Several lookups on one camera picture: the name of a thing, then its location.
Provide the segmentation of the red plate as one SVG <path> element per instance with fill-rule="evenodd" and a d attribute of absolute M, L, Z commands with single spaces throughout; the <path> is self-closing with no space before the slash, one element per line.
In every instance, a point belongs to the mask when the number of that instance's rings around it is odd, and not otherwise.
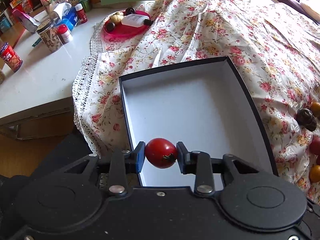
<path fill-rule="evenodd" d="M 150 15 L 147 12 L 143 12 L 143 11 L 140 11 L 140 10 L 136 9 L 136 13 L 135 14 L 146 15 L 146 16 L 149 16 L 149 18 L 151 19 Z M 122 38 L 122 39 L 132 38 L 132 37 L 134 37 L 136 35 L 142 34 L 144 31 L 146 31 L 150 27 L 150 26 L 146 26 L 145 25 L 145 26 L 142 26 L 142 27 L 139 27 L 139 28 L 135 28 L 135 27 L 129 27 L 127 25 L 123 25 L 120 22 L 119 24 L 116 24 L 116 27 L 112 32 L 107 32 L 106 29 L 105 29 L 105 26 L 106 26 L 106 24 L 108 22 L 110 22 L 110 17 L 108 18 L 108 20 L 103 25 L 103 32 L 104 32 L 104 35 L 106 37 L 110 37 L 110 38 Z"/>

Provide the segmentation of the orange fruit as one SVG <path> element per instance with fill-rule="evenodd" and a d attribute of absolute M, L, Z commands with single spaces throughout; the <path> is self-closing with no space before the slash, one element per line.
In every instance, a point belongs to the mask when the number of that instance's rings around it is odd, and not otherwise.
<path fill-rule="evenodd" d="M 320 181 L 320 166 L 319 165 L 313 165 L 313 167 L 310 168 L 309 179 L 310 179 L 311 183 L 317 183 Z"/>
<path fill-rule="evenodd" d="M 312 102 L 310 105 L 310 111 L 312 112 L 313 116 L 316 118 L 320 117 L 320 103 L 319 102 Z"/>

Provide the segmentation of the dark plum at plate top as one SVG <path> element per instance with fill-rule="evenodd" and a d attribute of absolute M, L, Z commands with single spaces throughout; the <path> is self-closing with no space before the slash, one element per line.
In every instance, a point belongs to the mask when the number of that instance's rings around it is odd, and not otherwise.
<path fill-rule="evenodd" d="M 127 15 L 131 15 L 131 14 L 135 14 L 136 13 L 136 10 L 134 7 L 129 7 L 129 8 L 126 8 L 125 12 L 124 12 L 124 15 L 127 16 Z"/>

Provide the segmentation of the orange fruit upper right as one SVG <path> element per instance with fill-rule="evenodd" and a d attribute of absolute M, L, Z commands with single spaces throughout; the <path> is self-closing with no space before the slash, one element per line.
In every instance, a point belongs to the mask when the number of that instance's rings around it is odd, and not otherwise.
<path fill-rule="evenodd" d="M 310 105 L 310 111 L 312 112 L 313 116 L 316 118 L 320 117 L 320 103 L 319 102 L 312 102 Z"/>

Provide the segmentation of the white plastic bottle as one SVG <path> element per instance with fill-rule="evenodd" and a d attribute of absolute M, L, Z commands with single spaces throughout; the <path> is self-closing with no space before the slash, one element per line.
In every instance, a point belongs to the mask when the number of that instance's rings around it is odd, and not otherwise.
<path fill-rule="evenodd" d="M 129 27 L 139 28 L 145 25 L 151 26 L 153 24 L 153 20 L 151 20 L 149 16 L 146 15 L 130 14 L 125 16 L 121 20 L 121 23 Z"/>

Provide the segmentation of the red snack can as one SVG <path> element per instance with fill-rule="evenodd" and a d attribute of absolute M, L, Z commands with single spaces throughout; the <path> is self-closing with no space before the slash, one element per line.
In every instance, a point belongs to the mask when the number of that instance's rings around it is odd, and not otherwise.
<path fill-rule="evenodd" d="M 8 42 L 3 43 L 1 47 L 1 58 L 13 72 L 17 72 L 23 63 Z"/>

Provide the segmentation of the small red capped bottle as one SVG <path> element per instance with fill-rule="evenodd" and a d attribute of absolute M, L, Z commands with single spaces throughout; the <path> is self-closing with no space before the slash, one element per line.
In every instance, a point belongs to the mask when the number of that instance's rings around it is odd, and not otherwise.
<path fill-rule="evenodd" d="M 65 25 L 65 24 L 59 25 L 57 28 L 57 33 L 58 33 L 59 37 L 61 38 L 63 44 L 67 44 L 67 43 L 73 41 L 73 37 L 72 37 L 71 32 L 70 32 L 69 28 L 67 27 L 67 25 Z"/>

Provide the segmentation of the yellow fruit on plate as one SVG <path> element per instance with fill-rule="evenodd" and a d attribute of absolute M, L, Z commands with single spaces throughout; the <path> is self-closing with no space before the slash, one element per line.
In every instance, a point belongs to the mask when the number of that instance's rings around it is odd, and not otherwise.
<path fill-rule="evenodd" d="M 118 11 L 110 17 L 110 22 L 114 24 L 119 24 L 124 18 L 124 13 L 122 11 Z"/>

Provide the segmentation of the orange fruit lower right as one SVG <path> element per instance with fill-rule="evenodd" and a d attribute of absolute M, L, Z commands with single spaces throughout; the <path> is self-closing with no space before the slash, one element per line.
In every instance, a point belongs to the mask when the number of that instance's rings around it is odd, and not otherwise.
<path fill-rule="evenodd" d="M 317 183 L 320 181 L 320 166 L 319 165 L 313 165 L 313 167 L 310 168 L 309 179 L 310 179 L 311 183 Z"/>

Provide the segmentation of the red fruit right edge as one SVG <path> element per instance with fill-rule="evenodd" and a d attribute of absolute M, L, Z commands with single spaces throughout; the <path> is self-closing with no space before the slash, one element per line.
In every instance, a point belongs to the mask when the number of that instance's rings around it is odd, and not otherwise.
<path fill-rule="evenodd" d="M 320 155 L 320 137 L 314 136 L 309 145 L 309 152 L 314 155 Z"/>

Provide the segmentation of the pink foil bag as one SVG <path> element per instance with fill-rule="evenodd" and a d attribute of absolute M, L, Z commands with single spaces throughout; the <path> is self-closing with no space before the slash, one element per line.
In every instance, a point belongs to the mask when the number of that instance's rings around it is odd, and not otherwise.
<path fill-rule="evenodd" d="M 21 22 L 21 24 L 27 31 L 32 34 L 36 33 L 36 30 L 40 25 L 40 22 L 38 20 L 34 19 L 24 12 L 21 12 L 18 9 L 14 9 L 12 11 L 12 14 Z"/>

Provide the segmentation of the dark box with white interior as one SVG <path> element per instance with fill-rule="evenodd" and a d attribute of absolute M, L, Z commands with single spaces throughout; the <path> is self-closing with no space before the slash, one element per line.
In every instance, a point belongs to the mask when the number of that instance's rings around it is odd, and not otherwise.
<path fill-rule="evenodd" d="M 164 138 L 190 152 L 235 155 L 277 174 L 263 122 L 228 57 L 171 64 L 119 79 L 132 148 Z"/>

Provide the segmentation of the dark plum on plate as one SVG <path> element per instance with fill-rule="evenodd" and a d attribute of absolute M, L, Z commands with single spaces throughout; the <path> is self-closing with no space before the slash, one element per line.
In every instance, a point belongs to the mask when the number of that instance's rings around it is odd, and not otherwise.
<path fill-rule="evenodd" d="M 116 24 L 113 22 L 108 22 L 105 26 L 107 32 L 112 32 L 116 27 Z"/>

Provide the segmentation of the floral tablecloth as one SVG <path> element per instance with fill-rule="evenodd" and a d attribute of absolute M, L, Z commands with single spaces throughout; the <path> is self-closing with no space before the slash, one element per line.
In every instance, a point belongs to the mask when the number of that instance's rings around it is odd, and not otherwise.
<path fill-rule="evenodd" d="M 295 9 L 239 0 L 157 0 L 138 6 L 153 19 L 146 33 L 122 41 L 94 26 L 91 54 L 73 82 L 74 121 L 90 150 L 129 144 L 118 79 L 184 61 L 228 56 L 266 129 L 278 172 L 319 202 L 309 151 L 319 131 L 299 127 L 295 113 L 319 102 L 319 26 Z"/>

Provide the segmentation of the red tomato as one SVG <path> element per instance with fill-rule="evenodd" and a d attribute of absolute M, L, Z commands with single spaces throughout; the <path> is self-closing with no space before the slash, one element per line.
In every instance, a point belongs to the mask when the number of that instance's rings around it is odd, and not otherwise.
<path fill-rule="evenodd" d="M 145 157 L 157 168 L 169 168 L 177 159 L 176 147 L 167 139 L 155 138 L 145 146 Z"/>

